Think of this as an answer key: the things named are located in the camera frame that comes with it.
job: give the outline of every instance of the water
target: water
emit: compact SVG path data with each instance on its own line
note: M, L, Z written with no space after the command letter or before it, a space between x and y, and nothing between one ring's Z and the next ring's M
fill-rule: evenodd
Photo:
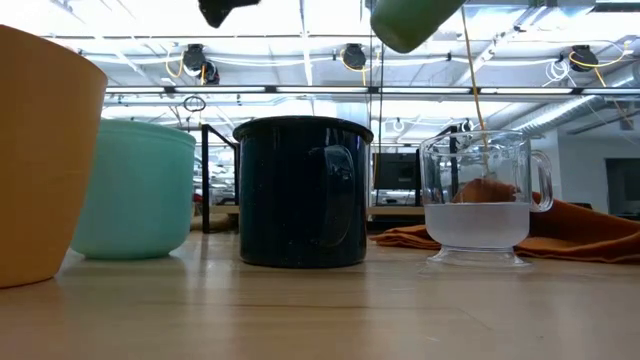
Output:
M529 233L528 203L425 205L429 235L442 245L509 248Z

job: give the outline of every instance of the dark blue mug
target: dark blue mug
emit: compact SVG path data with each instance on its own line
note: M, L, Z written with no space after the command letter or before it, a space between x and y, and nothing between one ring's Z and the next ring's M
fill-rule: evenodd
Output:
M240 142L240 255L251 264L327 268L366 253L366 159L373 134L327 117L257 119Z

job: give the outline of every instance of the ceiling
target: ceiling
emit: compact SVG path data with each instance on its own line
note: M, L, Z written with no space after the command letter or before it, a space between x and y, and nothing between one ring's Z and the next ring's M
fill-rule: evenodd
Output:
M601 69L605 80L634 63L640 54L637 13L590 12L594 2L560 0L560 5L571 6L529 8L528 0L471 1L466 12L478 85L573 86L570 76L577 86L600 86L593 71L570 71L561 81L550 80L554 77L550 74L554 61L566 58L571 46L578 44L590 45L601 63L618 60L626 49L622 59ZM204 52L219 71L220 85L471 85L459 12L409 54L383 48L372 36L369 10L361 0L263 0L258 6L233 10L220 29L206 24L197 0L5 1L0 5L0 23L81 53L108 75L110 86L199 85L197 77L185 72L173 77L166 69L169 66L178 72L181 52L193 43L205 46ZM362 44L367 67L373 67L364 79L362 73L350 71L340 61L340 51L347 43ZM104 117L174 126L189 114L179 108L178 120L175 111L156 95L128 99L143 106L114 106L117 99L107 99L111 105L105 108ZM365 125L369 122L365 96L339 101L320 96L245 94L240 104L236 95L220 94L207 96L206 100L209 106L193 120L209 122L226 135L239 123L269 115L316 114ZM554 101L506 100L483 101L481 110L489 123L495 115L502 117L502 125L508 124L504 118L515 120ZM477 122L470 99L386 99L380 112L380 101L374 98L371 108L372 118L383 121L385 142L419 141L465 118ZM618 136L622 132L618 123L612 123L571 135L572 130L615 115L609 114L608 108L596 111L599 117L576 119L563 125L561 133ZM624 134L640 133L635 130Z

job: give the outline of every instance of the orange cup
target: orange cup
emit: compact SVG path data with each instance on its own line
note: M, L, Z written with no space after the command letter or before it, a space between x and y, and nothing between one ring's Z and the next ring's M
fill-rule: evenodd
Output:
M53 42L0 26L0 288L51 278L89 182L106 75Z

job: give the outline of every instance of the glass mug handle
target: glass mug handle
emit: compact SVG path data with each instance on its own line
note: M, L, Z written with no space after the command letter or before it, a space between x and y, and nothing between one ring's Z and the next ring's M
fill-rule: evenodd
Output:
M540 203L531 202L532 212L545 212L553 205L553 186L551 183L551 160L539 150L531 151L531 157L538 166L538 181L540 181Z

